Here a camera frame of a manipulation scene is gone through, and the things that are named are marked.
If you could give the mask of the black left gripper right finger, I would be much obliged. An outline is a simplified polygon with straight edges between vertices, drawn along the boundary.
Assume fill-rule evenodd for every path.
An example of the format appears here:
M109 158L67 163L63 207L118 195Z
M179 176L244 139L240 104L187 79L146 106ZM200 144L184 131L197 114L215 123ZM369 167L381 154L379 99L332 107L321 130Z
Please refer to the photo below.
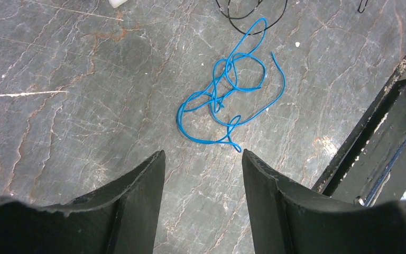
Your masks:
M300 185L244 150L255 253L406 253L406 201L373 207Z

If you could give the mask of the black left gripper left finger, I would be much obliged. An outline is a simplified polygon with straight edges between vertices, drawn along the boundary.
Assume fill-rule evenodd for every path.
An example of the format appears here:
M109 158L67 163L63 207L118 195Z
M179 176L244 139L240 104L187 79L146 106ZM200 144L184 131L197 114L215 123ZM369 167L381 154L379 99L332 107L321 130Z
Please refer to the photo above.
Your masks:
M157 151L65 204L0 196L0 253L152 253L164 177L165 152Z

